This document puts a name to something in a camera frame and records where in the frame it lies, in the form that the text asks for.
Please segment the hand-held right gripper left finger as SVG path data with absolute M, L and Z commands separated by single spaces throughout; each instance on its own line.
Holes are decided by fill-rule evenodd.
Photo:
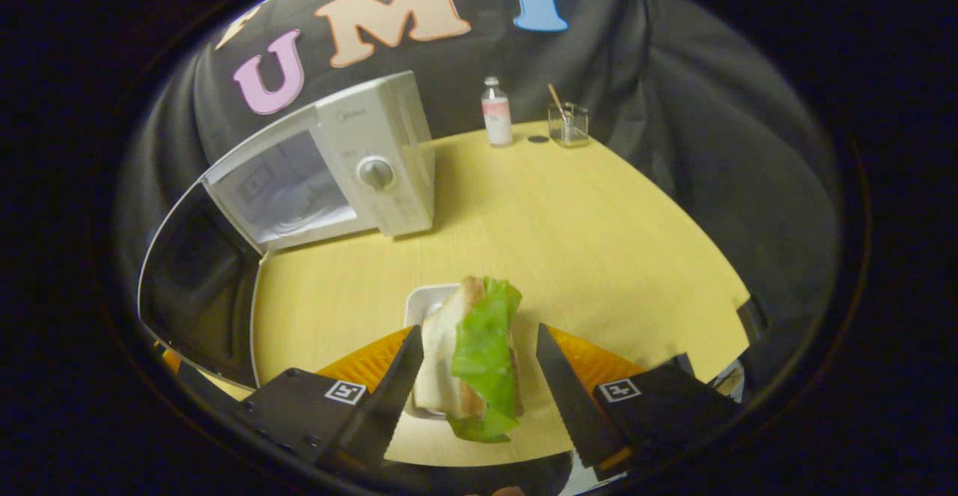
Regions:
M 237 420 L 315 468 L 383 461 L 420 370 L 421 326 L 362 347 L 318 373 L 291 367 L 237 404 Z

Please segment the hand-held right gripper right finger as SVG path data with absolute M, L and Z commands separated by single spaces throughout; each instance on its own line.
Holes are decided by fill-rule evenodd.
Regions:
M 684 355 L 645 370 L 541 323 L 536 357 L 582 465 L 602 481 L 673 462 L 739 414 Z

